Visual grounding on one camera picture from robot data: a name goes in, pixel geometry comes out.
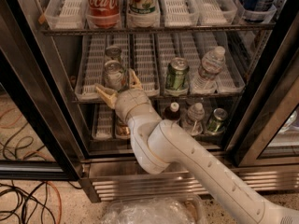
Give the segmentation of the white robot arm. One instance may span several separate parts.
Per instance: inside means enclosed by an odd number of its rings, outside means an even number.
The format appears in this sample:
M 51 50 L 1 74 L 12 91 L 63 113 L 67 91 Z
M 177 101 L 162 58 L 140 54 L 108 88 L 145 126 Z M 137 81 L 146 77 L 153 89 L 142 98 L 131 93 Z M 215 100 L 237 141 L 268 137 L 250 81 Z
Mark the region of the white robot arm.
M 178 162 L 238 224 L 299 224 L 299 211 L 269 202 L 215 158 L 175 122 L 152 107 L 135 72 L 122 91 L 94 85 L 101 99 L 129 127 L 139 165 L 157 175 Z

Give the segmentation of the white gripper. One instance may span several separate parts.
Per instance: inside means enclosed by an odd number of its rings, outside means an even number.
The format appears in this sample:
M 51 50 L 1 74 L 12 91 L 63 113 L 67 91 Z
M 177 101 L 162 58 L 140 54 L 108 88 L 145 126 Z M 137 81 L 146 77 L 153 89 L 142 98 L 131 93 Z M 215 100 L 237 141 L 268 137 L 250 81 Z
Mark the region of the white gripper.
M 132 68 L 128 70 L 128 75 L 130 90 L 120 93 L 119 97 L 117 91 L 100 84 L 94 85 L 95 90 L 108 107 L 111 109 L 115 108 L 117 116 L 125 124 L 130 119 L 148 122 L 150 121 L 150 99 L 142 91 L 141 81 Z

